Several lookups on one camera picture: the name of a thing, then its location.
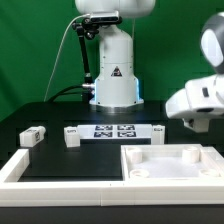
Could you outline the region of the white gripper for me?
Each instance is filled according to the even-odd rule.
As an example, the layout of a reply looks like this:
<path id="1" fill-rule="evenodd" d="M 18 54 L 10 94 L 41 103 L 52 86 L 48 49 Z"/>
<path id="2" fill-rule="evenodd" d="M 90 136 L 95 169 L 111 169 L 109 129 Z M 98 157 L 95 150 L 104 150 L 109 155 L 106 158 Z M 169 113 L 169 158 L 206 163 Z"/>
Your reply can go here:
<path id="1" fill-rule="evenodd" d="M 224 117 L 224 75 L 190 80 L 165 104 L 167 117 L 182 119 L 194 132 L 207 132 L 211 119 Z"/>

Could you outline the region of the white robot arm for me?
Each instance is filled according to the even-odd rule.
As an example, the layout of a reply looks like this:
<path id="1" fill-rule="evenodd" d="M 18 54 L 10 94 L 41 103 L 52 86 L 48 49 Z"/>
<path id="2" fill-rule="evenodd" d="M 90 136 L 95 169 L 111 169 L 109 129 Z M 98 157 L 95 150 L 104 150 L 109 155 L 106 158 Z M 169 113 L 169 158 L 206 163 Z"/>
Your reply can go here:
<path id="1" fill-rule="evenodd" d="M 121 111 L 141 105 L 137 78 L 133 74 L 133 40 L 117 25 L 123 18 L 138 18 L 151 13 L 156 0 L 75 0 L 84 16 L 84 35 L 100 36 L 100 74 L 90 104 L 95 109 Z M 213 67 L 212 76 L 190 80 L 165 104 L 171 119 L 203 133 L 214 118 L 224 117 L 224 12 L 210 17 L 200 40 L 204 57 Z"/>

